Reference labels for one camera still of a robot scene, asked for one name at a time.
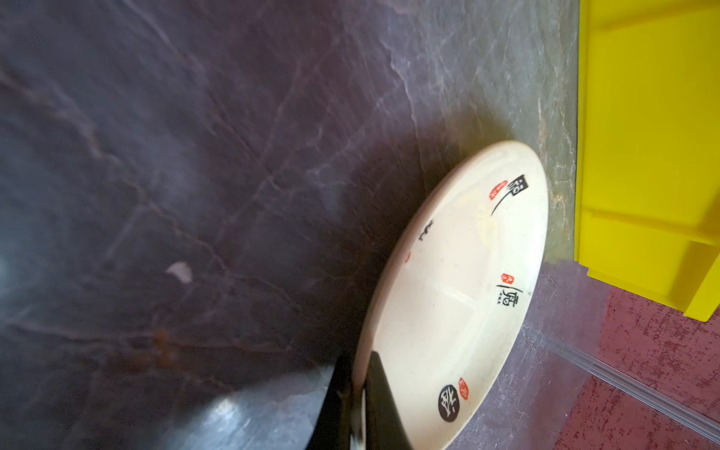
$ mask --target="dark marble table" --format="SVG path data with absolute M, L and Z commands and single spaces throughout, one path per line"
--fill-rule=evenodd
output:
M 549 177 L 543 307 L 454 448 L 551 445 L 583 375 L 533 342 L 592 346 L 567 311 L 599 292 L 568 262 L 577 10 L 0 3 L 0 447 L 301 449 L 403 227 L 508 138 Z

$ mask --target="plate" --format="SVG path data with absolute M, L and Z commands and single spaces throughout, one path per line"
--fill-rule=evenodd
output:
M 527 145 L 491 145 L 425 201 L 375 290 L 354 361 L 380 355 L 415 450 L 447 447 L 498 377 L 535 290 L 547 232 L 545 173 Z

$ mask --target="yellow plastic container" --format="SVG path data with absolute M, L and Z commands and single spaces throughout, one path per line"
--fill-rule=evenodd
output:
M 575 259 L 707 321 L 720 305 L 720 1 L 584 0 Z

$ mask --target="red surface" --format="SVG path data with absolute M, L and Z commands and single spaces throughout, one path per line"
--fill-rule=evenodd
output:
M 720 421 L 720 316 L 707 323 L 613 288 L 598 359 Z M 593 377 L 555 446 L 560 449 L 720 449 Z

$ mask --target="white spot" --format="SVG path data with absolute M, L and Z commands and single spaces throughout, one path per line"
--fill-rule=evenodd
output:
M 192 281 L 192 269 L 187 265 L 185 261 L 178 261 L 172 266 L 165 269 L 166 274 L 177 276 L 183 284 L 188 284 Z

